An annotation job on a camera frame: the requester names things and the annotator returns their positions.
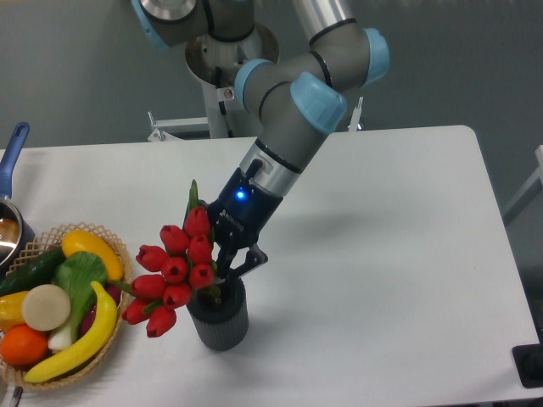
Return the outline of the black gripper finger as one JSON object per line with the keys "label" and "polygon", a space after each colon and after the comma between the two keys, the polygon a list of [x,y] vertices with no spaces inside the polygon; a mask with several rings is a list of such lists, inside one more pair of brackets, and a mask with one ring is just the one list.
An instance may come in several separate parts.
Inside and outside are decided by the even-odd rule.
{"label": "black gripper finger", "polygon": [[[232,263],[237,258],[239,251],[244,253],[244,262],[239,266],[233,267]],[[259,248],[257,243],[247,248],[220,245],[216,259],[216,282],[238,279],[265,264],[267,261],[267,254]]]}
{"label": "black gripper finger", "polygon": [[210,229],[210,221],[205,207],[201,204],[191,208],[183,223],[184,229]]}

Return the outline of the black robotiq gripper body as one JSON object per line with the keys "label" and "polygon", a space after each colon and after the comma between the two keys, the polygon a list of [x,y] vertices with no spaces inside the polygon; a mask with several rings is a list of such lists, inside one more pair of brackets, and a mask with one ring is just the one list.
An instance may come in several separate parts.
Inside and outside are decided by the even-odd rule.
{"label": "black robotiq gripper body", "polygon": [[257,243],[260,231],[283,201],[249,182],[237,168],[218,198],[207,207],[215,242],[227,250]]}

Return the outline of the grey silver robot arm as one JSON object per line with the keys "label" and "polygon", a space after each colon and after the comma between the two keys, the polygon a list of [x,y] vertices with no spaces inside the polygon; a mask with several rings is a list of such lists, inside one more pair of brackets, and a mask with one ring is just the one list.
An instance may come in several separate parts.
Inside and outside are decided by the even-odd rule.
{"label": "grey silver robot arm", "polygon": [[261,132],[216,201],[207,207],[219,246],[217,275],[235,279],[266,262],[261,229],[336,130],[344,93],[382,78],[388,44],[362,29],[346,1],[297,1],[310,49],[284,62],[264,59],[251,1],[135,1],[132,8],[157,47],[199,44],[193,73],[231,86]]}

